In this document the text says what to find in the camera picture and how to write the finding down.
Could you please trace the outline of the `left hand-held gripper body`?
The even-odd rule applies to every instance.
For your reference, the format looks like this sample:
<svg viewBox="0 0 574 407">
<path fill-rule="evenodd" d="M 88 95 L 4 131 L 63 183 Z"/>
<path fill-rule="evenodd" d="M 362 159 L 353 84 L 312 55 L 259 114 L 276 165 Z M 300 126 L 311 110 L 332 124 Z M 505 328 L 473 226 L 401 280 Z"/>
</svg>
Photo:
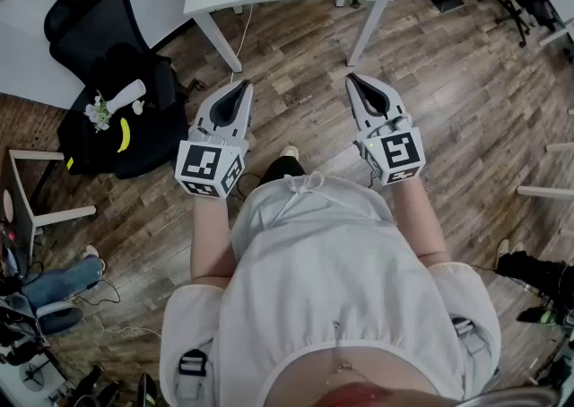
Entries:
<svg viewBox="0 0 574 407">
<path fill-rule="evenodd" d="M 192 194 L 225 199 L 245 171 L 249 122 L 218 126 L 199 120 L 179 144 L 175 179 Z"/>
</svg>

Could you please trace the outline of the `white vase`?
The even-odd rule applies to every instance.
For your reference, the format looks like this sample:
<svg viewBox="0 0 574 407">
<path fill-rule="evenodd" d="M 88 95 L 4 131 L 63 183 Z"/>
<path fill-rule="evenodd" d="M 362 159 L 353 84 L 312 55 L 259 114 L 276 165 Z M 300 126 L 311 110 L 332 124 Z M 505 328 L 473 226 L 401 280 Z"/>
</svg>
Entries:
<svg viewBox="0 0 574 407">
<path fill-rule="evenodd" d="M 120 108 L 139 100 L 146 93 L 146 87 L 140 79 L 136 79 L 122 89 L 113 99 L 107 102 L 106 108 L 110 114 L 114 114 Z"/>
</svg>

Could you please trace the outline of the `person's right forearm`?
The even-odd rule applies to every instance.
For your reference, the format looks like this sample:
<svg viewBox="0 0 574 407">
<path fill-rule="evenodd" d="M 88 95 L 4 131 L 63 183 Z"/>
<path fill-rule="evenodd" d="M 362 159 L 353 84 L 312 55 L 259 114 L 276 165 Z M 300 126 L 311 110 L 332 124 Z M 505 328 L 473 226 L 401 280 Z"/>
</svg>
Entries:
<svg viewBox="0 0 574 407">
<path fill-rule="evenodd" d="M 417 258 L 426 266 L 448 263 L 439 220 L 420 177 L 391 186 L 397 226 Z"/>
</svg>

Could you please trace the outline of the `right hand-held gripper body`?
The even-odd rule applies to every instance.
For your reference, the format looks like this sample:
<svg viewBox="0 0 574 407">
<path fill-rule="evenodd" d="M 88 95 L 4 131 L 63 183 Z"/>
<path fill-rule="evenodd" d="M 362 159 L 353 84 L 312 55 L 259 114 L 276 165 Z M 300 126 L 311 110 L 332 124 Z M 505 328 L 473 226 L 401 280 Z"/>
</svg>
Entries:
<svg viewBox="0 0 574 407">
<path fill-rule="evenodd" d="M 418 176 L 426 164 L 420 130 L 409 114 L 360 131 L 354 143 L 383 186 Z"/>
</svg>

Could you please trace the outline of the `person's left forearm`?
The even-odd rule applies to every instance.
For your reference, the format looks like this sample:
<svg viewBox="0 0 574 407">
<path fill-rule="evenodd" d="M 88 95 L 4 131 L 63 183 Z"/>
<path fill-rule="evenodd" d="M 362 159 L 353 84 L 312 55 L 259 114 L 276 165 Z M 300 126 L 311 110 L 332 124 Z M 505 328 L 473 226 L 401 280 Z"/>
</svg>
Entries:
<svg viewBox="0 0 574 407">
<path fill-rule="evenodd" d="M 190 274 L 194 284 L 226 289 L 236 269 L 225 200 L 195 196 Z"/>
</svg>

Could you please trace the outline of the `yellow banana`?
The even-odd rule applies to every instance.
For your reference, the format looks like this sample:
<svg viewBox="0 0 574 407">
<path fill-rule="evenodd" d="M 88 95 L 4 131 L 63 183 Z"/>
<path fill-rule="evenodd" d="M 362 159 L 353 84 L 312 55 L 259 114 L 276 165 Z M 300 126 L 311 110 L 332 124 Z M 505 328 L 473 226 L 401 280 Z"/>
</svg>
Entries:
<svg viewBox="0 0 574 407">
<path fill-rule="evenodd" d="M 121 133 L 122 133 L 122 141 L 121 141 L 121 144 L 117 150 L 118 153 L 125 151 L 128 148 L 128 146 L 130 144 L 130 140 L 131 140 L 131 132 L 130 132 L 129 125 L 128 125 L 126 119 L 123 117 L 120 118 L 120 127 L 121 127 Z"/>
</svg>

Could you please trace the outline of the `person's black trouser leg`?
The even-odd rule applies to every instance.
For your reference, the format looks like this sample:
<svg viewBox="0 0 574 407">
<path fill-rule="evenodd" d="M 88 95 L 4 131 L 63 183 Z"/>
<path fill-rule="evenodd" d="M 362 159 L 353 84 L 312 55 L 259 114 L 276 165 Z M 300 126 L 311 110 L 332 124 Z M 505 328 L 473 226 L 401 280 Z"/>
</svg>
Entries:
<svg viewBox="0 0 574 407">
<path fill-rule="evenodd" d="M 305 174 L 304 168 L 295 157 L 283 155 L 271 163 L 262 176 L 259 185 L 262 186 L 266 183 L 283 179 L 286 175 L 299 177 Z"/>
</svg>

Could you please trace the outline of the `person's white dress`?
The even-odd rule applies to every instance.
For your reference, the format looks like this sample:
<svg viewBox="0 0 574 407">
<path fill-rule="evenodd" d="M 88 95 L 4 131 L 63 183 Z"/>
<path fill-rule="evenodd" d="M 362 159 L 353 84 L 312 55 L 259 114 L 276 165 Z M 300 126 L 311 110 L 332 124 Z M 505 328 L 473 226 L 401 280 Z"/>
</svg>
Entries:
<svg viewBox="0 0 574 407">
<path fill-rule="evenodd" d="M 445 407 L 492 378 L 500 325 L 481 277 L 426 267 L 376 192 L 286 176 L 229 224 L 227 288 L 191 281 L 165 308 L 170 407 Z"/>
</svg>

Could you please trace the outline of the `white-framed side table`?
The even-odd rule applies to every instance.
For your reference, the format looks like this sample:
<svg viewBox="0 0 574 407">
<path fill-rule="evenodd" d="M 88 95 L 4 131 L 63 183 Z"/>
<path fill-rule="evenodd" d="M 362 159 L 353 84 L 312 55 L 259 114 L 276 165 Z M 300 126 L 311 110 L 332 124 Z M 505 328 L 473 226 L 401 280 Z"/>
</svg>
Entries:
<svg viewBox="0 0 574 407">
<path fill-rule="evenodd" d="M 31 209 L 30 202 L 22 185 L 22 179 L 17 169 L 17 160 L 42 160 L 62 161 L 64 154 L 61 152 L 38 152 L 8 149 L 4 155 L 2 176 L 0 177 L 0 217 L 5 217 L 4 204 L 1 200 L 6 190 L 13 201 L 13 225 L 15 230 L 15 248 L 17 264 L 23 273 L 31 265 L 33 255 L 34 238 L 37 229 L 47 225 L 64 221 L 80 219 L 92 216 L 96 213 L 93 205 L 74 208 L 61 212 L 51 212 L 36 215 Z"/>
</svg>

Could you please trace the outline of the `black office chair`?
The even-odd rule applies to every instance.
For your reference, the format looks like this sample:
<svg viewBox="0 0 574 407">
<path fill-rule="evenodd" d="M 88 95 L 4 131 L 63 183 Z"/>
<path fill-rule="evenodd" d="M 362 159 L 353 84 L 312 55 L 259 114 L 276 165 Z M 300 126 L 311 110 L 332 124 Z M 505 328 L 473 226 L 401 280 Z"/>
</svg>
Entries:
<svg viewBox="0 0 574 407">
<path fill-rule="evenodd" d="M 73 175 L 112 173 L 136 178 L 173 160 L 187 136 L 186 94 L 171 61 L 147 45 L 130 0 L 57 0 L 48 11 L 44 32 L 50 55 L 73 73 L 84 88 L 57 129 L 59 150 Z M 109 129 L 96 132 L 84 115 L 96 91 L 105 101 L 140 79 L 146 93 L 143 113 L 132 104 L 112 114 Z M 131 140 L 122 141 L 120 118 Z"/>
</svg>

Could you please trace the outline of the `white flower bunch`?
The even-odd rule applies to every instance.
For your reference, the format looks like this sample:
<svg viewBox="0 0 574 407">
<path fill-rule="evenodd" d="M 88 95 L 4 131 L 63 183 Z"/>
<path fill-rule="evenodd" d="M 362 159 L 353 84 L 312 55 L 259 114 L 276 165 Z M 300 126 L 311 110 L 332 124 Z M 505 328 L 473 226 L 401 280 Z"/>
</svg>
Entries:
<svg viewBox="0 0 574 407">
<path fill-rule="evenodd" d="M 97 133 L 109 129 L 112 114 L 108 110 L 108 102 L 103 99 L 99 91 L 96 91 L 93 103 L 86 105 L 84 115 L 91 121 Z"/>
</svg>

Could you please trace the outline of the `white wooden frame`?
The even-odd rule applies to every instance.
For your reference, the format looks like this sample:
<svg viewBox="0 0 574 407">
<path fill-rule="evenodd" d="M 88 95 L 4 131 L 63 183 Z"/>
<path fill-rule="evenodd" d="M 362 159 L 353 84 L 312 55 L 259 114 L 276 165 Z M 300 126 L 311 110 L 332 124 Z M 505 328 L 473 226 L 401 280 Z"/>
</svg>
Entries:
<svg viewBox="0 0 574 407">
<path fill-rule="evenodd" d="M 574 143 L 554 143 L 545 146 L 547 152 L 574 152 Z M 519 195 L 541 197 L 558 200 L 574 200 L 574 189 L 539 187 L 539 186 L 519 186 Z"/>
</svg>

